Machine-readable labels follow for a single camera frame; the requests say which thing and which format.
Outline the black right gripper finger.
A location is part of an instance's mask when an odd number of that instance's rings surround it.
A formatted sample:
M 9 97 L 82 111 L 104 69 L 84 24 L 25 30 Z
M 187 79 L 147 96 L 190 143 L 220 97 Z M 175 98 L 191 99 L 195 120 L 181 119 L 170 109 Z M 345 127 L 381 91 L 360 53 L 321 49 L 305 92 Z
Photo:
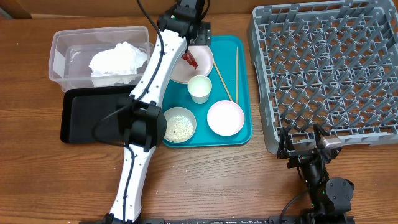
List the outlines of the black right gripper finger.
M 279 147 L 278 152 L 293 151 L 294 145 L 289 137 L 289 132 L 286 128 L 282 128 L 279 134 Z
M 323 141 L 321 140 L 322 137 L 327 137 L 330 134 L 327 133 L 318 123 L 313 125 L 314 136 L 315 136 L 315 143 L 317 148 L 325 148 Z

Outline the red snack wrapper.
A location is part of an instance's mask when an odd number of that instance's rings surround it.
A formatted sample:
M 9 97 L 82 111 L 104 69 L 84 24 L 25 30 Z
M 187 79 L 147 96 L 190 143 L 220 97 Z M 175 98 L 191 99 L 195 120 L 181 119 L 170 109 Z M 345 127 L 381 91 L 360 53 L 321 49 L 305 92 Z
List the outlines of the red snack wrapper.
M 189 65 L 191 65 L 194 69 L 197 69 L 198 64 L 189 50 L 182 55 L 182 59 L 186 61 Z

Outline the cream paper cup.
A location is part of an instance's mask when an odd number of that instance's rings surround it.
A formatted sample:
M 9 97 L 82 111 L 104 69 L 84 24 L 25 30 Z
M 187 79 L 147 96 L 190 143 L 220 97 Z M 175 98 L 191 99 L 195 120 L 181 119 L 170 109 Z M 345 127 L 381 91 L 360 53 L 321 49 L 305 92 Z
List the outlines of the cream paper cup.
M 197 75 L 189 80 L 187 88 L 195 103 L 204 104 L 209 98 L 212 83 L 208 77 Z

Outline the white napkin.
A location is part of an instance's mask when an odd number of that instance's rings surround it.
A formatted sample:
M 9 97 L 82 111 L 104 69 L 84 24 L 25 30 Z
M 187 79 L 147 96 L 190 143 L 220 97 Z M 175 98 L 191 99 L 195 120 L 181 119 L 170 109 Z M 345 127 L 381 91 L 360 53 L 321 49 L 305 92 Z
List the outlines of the white napkin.
M 91 59 L 91 81 L 94 87 L 129 84 L 147 61 L 147 54 L 128 42 L 97 53 Z

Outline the white bowl with rice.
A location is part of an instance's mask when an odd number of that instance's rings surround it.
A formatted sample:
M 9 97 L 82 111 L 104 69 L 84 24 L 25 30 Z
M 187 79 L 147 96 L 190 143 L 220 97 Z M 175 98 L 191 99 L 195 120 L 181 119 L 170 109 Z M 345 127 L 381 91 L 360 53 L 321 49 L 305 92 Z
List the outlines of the white bowl with rice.
M 196 131 L 197 121 L 193 113 L 183 107 L 168 109 L 164 116 L 167 121 L 167 129 L 164 139 L 171 143 L 188 141 Z

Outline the pile of rice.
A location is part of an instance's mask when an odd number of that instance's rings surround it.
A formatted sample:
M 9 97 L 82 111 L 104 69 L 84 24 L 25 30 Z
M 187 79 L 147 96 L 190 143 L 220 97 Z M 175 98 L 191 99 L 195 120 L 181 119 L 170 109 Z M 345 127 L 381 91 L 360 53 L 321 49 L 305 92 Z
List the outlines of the pile of rice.
M 173 116 L 167 121 L 165 139 L 178 143 L 188 140 L 193 135 L 193 124 L 184 116 Z

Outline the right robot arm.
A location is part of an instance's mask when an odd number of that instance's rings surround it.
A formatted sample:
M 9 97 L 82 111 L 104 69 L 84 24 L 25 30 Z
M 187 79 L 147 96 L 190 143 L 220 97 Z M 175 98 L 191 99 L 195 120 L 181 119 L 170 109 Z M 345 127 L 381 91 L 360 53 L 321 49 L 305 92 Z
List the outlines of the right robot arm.
M 294 147 L 286 128 L 280 130 L 277 158 L 287 159 L 289 169 L 296 168 L 307 189 L 294 197 L 275 219 L 276 223 L 302 224 L 354 224 L 354 217 L 348 216 L 354 195 L 354 183 L 341 177 L 329 177 L 326 165 L 342 150 L 342 142 L 336 135 L 328 134 L 319 124 L 313 125 L 315 146 L 298 151 Z M 287 209 L 300 198 L 308 195 L 312 207 L 300 215 L 287 217 Z

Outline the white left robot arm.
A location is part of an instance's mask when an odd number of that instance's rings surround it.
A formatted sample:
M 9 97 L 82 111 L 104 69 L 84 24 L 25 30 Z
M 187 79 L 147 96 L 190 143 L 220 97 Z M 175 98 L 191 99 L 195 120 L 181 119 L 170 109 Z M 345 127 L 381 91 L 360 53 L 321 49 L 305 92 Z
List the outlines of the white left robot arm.
M 164 138 L 167 121 L 162 101 L 177 62 L 190 45 L 210 45 L 211 26 L 203 19 L 209 1 L 177 1 L 152 22 L 157 33 L 155 47 L 143 76 L 116 111 L 120 146 L 124 151 L 118 192 L 103 223 L 139 223 L 142 191 L 150 159 Z

